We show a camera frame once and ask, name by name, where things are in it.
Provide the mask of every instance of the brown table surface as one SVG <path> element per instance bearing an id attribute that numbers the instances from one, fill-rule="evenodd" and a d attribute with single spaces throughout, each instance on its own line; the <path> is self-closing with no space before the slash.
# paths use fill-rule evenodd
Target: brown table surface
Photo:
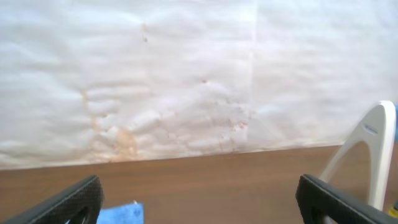
<path id="1" fill-rule="evenodd" d="M 302 174 L 318 175 L 337 147 L 0 171 L 0 221 L 84 177 L 97 174 L 104 207 L 144 203 L 145 223 L 302 223 L 295 191 Z M 366 199 L 369 155 L 358 146 L 331 184 Z M 385 210 L 398 199 L 394 153 Z"/>

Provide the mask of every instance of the wall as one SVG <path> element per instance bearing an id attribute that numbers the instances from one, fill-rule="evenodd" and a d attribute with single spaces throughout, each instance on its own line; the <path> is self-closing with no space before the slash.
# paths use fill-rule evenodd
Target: wall
<path id="1" fill-rule="evenodd" d="M 394 1 L 5 1 L 0 169 L 341 143 L 398 100 Z"/>

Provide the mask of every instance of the white backdrop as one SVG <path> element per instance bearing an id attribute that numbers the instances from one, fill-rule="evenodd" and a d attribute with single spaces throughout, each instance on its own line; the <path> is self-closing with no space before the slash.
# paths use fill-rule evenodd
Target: white backdrop
<path id="1" fill-rule="evenodd" d="M 0 4 L 0 169 L 339 144 L 398 100 L 393 0 Z"/>

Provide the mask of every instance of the white curved object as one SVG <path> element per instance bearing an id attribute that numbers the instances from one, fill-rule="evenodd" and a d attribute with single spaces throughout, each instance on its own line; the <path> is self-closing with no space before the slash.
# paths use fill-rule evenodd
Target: white curved object
<path id="1" fill-rule="evenodd" d="M 382 210 L 396 131 L 396 109 L 391 101 L 380 101 L 359 122 L 343 146 L 323 171 L 320 179 L 328 182 L 341 158 L 355 144 L 363 141 L 369 146 L 371 186 L 368 204 Z"/>

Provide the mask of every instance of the white plastic object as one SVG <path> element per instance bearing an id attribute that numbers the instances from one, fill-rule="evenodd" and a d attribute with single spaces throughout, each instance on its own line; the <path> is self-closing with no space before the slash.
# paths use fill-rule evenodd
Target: white plastic object
<path id="1" fill-rule="evenodd" d="M 371 181 L 368 204 L 383 209 L 390 168 L 394 136 L 396 131 L 396 109 L 391 101 L 380 101 L 358 123 L 343 146 L 337 151 L 323 171 L 320 179 L 328 182 L 339 167 L 341 158 L 354 145 L 365 142 L 370 150 Z"/>

